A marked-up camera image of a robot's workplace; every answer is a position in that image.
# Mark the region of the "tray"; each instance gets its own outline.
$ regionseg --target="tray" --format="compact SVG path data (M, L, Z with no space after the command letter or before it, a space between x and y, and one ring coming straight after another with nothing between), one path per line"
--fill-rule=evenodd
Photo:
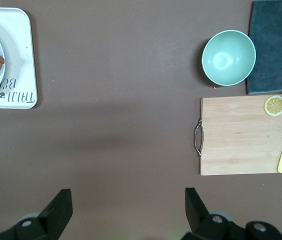
M277 173L282 114L264 111L273 95L202 99L201 175Z
M0 7L0 43L5 55L0 109L30 109L37 90L31 23L23 10Z

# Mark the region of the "white tray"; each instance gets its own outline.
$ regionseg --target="white tray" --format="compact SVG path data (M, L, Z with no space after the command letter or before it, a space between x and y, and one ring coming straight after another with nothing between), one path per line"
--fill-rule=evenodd
M0 7L0 43L5 55L0 109L30 109L37 91L31 23L24 11Z

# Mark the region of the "bowl rim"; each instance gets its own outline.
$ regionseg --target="bowl rim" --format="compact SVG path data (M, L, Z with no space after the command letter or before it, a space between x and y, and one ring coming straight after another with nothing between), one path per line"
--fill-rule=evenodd
M239 80L238 82L236 83L233 83L233 84L223 84L223 83L218 83L218 82L215 82L214 80L212 80L208 74L206 73L205 71L205 68L204 68L204 64L203 64L203 58L204 58L204 53L205 53L205 50L207 48L207 46L209 45L209 43L215 38L217 37L218 35L220 34L223 34L223 33L226 33L226 32L237 32L237 33L240 33L242 35L244 35L249 41L250 43L252 44L252 47L253 47L253 50L254 50L254 61L253 61L253 66L251 67L251 70L249 71L249 73L241 80ZM235 29L228 29L228 30L224 30L224 31L221 31L219 33L217 33L216 35L214 35L213 37L211 37L211 39L206 43L205 47L204 47L204 50L203 50L203 53L202 53L202 59L201 59L201 64L202 64L202 68L203 68L203 71L205 73L205 75L208 77L209 80L211 80L213 83L217 84L217 85L220 85L220 86L233 86L233 85L236 85L236 84L239 84L241 83L242 81L244 81L252 72L254 66L255 66L255 62L256 62L256 49L255 49L255 45L253 43L253 41L251 40L251 38L244 32L242 31L239 31L239 30L235 30Z

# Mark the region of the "paw print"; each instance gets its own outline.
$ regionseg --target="paw print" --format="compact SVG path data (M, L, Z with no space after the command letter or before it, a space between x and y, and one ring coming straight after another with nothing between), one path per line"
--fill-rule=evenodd
M0 98L4 99L5 98L5 93L4 92L0 92Z

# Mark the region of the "mint green bowl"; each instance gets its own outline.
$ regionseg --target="mint green bowl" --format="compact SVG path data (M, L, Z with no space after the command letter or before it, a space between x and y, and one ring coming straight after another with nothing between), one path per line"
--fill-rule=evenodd
M208 41L202 55L202 66L212 82L232 86L248 77L255 60L252 40L241 31L226 30Z

